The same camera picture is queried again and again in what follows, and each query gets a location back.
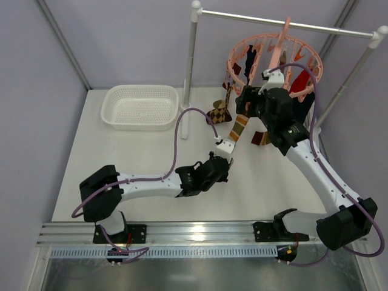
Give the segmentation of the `beige striped ribbed sock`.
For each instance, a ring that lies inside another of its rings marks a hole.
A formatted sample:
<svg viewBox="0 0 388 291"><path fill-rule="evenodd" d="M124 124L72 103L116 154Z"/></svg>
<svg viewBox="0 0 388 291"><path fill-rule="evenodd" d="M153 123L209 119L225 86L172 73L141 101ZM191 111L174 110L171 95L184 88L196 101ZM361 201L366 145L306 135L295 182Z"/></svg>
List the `beige striped ribbed sock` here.
<svg viewBox="0 0 388 291"><path fill-rule="evenodd" d="M236 116L234 125L229 132L228 138L234 142L237 142L239 140L242 132L244 131L248 121L249 121L249 117L242 115L242 114L238 114Z"/></svg>

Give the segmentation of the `pink round clip hanger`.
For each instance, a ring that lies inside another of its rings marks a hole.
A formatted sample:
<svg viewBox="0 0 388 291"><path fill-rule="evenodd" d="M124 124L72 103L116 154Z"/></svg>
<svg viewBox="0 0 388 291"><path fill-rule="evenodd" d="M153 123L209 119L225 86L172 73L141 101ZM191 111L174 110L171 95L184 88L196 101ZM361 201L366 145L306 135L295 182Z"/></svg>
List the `pink round clip hanger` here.
<svg viewBox="0 0 388 291"><path fill-rule="evenodd" d="M243 39L232 48L226 62L226 78L232 90L237 95L241 93L245 85L252 85L254 79L267 69L279 66L279 57L286 52L287 61L285 64L298 63L309 68L316 81L320 81L323 75L323 63L319 54L305 41L288 34L290 18L286 19L282 30L279 33L261 33ZM249 45L257 50L257 54L250 71L250 80L244 76L245 62ZM239 78L234 78L232 66L237 63L241 67Z"/></svg>

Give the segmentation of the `brown argyle sock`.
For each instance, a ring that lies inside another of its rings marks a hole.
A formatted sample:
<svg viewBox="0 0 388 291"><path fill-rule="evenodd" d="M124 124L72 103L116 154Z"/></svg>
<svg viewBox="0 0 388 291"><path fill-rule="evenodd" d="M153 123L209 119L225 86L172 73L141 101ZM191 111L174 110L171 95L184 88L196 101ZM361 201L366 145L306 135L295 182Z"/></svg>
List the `brown argyle sock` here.
<svg viewBox="0 0 388 291"><path fill-rule="evenodd" d="M229 82L224 82L222 87L226 89L226 96L224 99L217 100L213 103L213 109L207 112L207 116L214 124L222 124L232 121L232 116L229 112L230 95L232 86Z"/></svg>

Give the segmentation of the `navy sock beige toe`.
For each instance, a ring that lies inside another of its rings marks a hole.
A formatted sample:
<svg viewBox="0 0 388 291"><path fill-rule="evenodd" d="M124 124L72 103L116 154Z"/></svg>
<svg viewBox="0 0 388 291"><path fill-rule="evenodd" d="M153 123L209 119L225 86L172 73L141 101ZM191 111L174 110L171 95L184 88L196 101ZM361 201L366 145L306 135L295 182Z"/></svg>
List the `navy sock beige toe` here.
<svg viewBox="0 0 388 291"><path fill-rule="evenodd" d="M250 80L250 71L252 69L255 57L257 54L257 50L253 48L253 45L249 45L249 48L247 50L247 58L245 62L245 71L244 71L244 76L247 78L247 82Z"/></svg>

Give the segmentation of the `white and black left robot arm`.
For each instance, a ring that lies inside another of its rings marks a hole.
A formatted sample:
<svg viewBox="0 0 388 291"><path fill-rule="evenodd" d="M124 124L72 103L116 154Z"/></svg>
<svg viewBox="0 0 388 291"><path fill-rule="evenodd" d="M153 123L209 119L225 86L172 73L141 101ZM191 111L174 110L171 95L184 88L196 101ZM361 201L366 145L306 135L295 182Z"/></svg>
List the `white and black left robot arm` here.
<svg viewBox="0 0 388 291"><path fill-rule="evenodd" d="M72 218L99 224L113 236L125 229L125 216L117 206L127 200L149 197L186 198L208 191L218 182L227 182L233 158L209 153L205 162L174 169L168 175L127 175L106 165L79 185L81 204Z"/></svg>

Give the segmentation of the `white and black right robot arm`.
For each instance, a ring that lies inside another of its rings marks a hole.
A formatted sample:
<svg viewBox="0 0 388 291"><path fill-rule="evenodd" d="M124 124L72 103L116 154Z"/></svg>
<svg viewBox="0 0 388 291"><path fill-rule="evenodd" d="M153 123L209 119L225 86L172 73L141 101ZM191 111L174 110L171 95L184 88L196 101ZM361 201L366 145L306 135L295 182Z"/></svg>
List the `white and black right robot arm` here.
<svg viewBox="0 0 388 291"><path fill-rule="evenodd" d="M261 90L246 85L236 99L236 113L263 122L270 142L297 166L324 205L325 213L281 212L277 217L287 232L317 236L330 250L369 234L377 204L346 186L318 153L308 130L295 119L293 99L286 89Z"/></svg>

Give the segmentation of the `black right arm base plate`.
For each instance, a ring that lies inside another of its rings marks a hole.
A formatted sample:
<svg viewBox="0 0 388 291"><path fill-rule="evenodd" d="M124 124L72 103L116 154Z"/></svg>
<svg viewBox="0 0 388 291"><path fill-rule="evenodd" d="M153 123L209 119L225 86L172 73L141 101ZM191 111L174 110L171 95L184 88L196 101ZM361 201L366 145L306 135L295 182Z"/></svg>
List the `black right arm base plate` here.
<svg viewBox="0 0 388 291"><path fill-rule="evenodd" d="M257 243L288 242L295 240L295 234L286 230L278 221L253 223L253 232Z"/></svg>

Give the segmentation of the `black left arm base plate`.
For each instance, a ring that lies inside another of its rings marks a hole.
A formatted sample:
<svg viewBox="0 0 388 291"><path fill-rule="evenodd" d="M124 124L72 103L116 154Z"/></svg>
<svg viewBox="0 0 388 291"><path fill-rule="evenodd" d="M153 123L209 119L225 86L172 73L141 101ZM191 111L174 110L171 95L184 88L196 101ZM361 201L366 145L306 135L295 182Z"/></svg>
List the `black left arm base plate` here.
<svg viewBox="0 0 388 291"><path fill-rule="evenodd" d="M127 224L125 230L115 235L108 235L114 244L145 244L147 235L146 224ZM95 225L93 235L94 244L108 244L100 225Z"/></svg>

